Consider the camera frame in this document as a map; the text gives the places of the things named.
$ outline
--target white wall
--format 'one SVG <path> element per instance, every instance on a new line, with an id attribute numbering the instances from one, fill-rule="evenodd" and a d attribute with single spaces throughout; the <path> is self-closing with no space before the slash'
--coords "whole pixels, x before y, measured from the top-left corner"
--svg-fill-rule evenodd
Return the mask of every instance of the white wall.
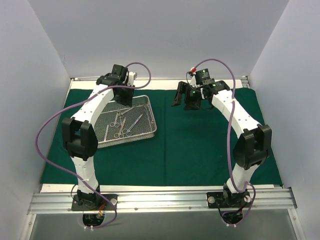
<path id="1" fill-rule="evenodd" d="M 70 80 L 26 0 L 0 1 L 0 239 L 19 239 L 44 161 L 34 139 L 59 110 Z M 55 124 L 40 139 L 49 149 Z"/>
<path id="2" fill-rule="evenodd" d="M 319 239 L 320 1 L 290 0 L 251 75 L 281 178 L 307 239 Z"/>
<path id="3" fill-rule="evenodd" d="M 288 0 L 29 0 L 71 77 L 147 64 L 154 77 L 185 78 L 207 58 L 248 75 Z M 230 79 L 220 64 L 214 77 Z M 141 68 L 134 69 L 146 77 Z"/>

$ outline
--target wire mesh tray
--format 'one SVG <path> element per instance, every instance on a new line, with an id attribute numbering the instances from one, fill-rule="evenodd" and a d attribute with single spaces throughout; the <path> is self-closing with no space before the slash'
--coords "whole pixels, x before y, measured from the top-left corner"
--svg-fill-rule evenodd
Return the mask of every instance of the wire mesh tray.
<path id="1" fill-rule="evenodd" d="M 94 125 L 99 149 L 152 138 L 156 130 L 155 117 L 146 95 L 133 97 L 132 107 L 110 101 Z"/>

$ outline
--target robotic arm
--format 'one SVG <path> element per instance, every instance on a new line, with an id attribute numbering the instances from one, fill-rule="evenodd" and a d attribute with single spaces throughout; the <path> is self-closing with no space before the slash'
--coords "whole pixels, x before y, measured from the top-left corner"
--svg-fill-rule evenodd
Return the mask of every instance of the robotic arm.
<path id="1" fill-rule="evenodd" d="M 96 81 L 89 98 L 108 86 L 133 86 L 137 78 L 135 72 L 129 72 L 124 66 L 114 65 L 112 73 L 101 76 Z M 98 140 L 94 131 L 95 123 L 112 99 L 119 104 L 132 106 L 134 89 L 112 88 L 104 91 L 91 101 L 85 103 L 71 118 L 62 121 L 63 147 L 71 157 L 76 173 L 83 178 L 93 189 L 100 192 L 94 167 L 94 154 L 98 148 Z M 78 204 L 95 209 L 101 204 L 101 198 L 78 179 Z"/>
<path id="2" fill-rule="evenodd" d="M 229 121 L 235 101 L 235 109 L 231 126 L 233 127 L 238 141 L 233 149 L 235 166 L 232 171 L 235 186 L 229 178 L 223 186 L 224 206 L 233 207 L 249 193 L 237 192 L 250 182 L 255 170 L 264 163 L 271 152 L 272 130 L 268 125 L 262 126 L 253 119 L 238 101 L 232 99 L 232 91 L 224 81 L 211 79 L 208 69 L 196 72 L 188 72 L 191 75 L 190 83 L 181 81 L 172 106 L 182 103 L 184 94 L 184 110 L 199 110 L 201 101 L 208 100 L 209 104 L 217 108 Z"/>

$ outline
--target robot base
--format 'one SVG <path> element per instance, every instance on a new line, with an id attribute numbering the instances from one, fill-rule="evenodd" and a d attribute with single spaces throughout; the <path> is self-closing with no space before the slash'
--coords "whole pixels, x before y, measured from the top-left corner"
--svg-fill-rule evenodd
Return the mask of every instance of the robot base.
<path id="1" fill-rule="evenodd" d="M 106 199 L 108 199 L 114 206 L 117 208 L 118 203 L 118 195 L 117 194 L 102 194 Z M 88 206 L 86 204 L 80 204 L 78 195 L 73 197 L 71 211 L 96 211 L 99 210 L 100 206 Z M 105 211 L 113 211 L 114 208 L 109 203 L 105 203 L 104 209 Z"/>
<path id="2" fill-rule="evenodd" d="M 249 192 L 244 192 L 244 193 L 238 193 L 239 197 L 241 194 L 241 198 L 235 199 L 230 199 L 226 196 L 224 196 L 223 192 L 207 192 L 206 193 L 206 199 L 208 203 L 208 208 L 209 209 L 230 209 L 230 208 L 236 208 L 239 209 L 243 206 L 245 208 L 248 208 L 250 206 L 250 194 Z"/>

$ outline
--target mounting screw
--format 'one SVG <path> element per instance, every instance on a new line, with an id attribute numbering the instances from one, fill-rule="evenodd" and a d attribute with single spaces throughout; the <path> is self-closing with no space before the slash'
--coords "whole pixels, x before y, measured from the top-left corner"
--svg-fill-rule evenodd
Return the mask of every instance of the mounting screw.
<path id="1" fill-rule="evenodd" d="M 110 200 L 110 202 L 111 202 L 113 205 L 116 205 L 116 204 L 117 204 L 117 199 L 112 198 L 112 199 Z"/>
<path id="2" fill-rule="evenodd" d="M 214 204 L 215 203 L 215 198 L 213 196 L 208 197 L 208 203 Z"/>
<path id="3" fill-rule="evenodd" d="M 250 197 L 250 196 L 244 196 L 243 200 L 244 200 L 246 203 L 250 203 L 250 202 L 251 202 L 251 197 Z"/>

